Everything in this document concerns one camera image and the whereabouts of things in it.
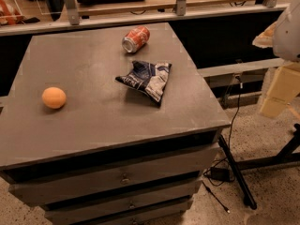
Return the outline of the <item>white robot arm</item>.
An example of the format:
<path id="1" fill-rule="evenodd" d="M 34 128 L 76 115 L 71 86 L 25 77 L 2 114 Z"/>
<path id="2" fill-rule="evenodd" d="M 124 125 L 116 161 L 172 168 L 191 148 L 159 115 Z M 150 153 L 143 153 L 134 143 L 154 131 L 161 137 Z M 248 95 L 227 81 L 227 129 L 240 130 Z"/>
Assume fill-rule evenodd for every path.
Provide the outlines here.
<path id="1" fill-rule="evenodd" d="M 275 118 L 300 94 L 300 0 L 292 0 L 252 44 L 272 48 L 274 55 L 284 60 L 276 69 L 260 108 L 260 114 Z"/>

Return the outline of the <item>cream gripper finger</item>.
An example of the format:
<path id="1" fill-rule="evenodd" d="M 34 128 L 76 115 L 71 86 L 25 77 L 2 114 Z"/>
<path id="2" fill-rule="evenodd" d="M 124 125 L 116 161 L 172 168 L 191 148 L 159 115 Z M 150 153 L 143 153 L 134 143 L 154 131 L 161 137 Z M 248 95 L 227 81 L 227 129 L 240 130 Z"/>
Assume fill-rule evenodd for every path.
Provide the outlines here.
<path id="1" fill-rule="evenodd" d="M 287 62 L 275 75 L 262 101 L 260 114 L 269 118 L 279 116 L 300 94 L 300 63 Z"/>
<path id="2" fill-rule="evenodd" d="M 273 22 L 263 32 L 254 38 L 252 44 L 259 48 L 272 48 L 273 47 L 273 35 L 275 32 L 277 23 Z"/>

